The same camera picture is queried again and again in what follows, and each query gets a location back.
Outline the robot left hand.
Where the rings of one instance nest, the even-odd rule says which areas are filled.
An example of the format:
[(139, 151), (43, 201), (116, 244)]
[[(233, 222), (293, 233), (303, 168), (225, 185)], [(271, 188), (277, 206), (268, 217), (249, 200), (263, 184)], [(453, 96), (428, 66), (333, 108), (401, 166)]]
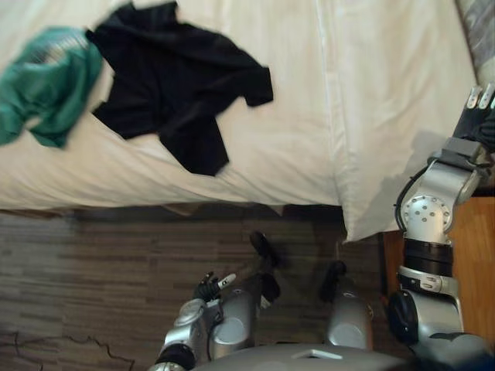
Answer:
[(235, 273), (228, 274), (226, 277), (219, 279), (213, 271), (206, 273), (193, 291), (193, 299), (201, 299), (205, 302), (215, 300), (219, 297), (220, 292), (230, 286), (236, 280)]

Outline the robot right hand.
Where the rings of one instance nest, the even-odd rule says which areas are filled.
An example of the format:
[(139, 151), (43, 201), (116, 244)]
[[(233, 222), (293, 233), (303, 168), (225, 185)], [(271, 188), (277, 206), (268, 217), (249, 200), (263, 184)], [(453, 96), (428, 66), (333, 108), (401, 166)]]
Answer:
[(479, 142), (494, 153), (494, 82), (472, 87), (453, 136)]

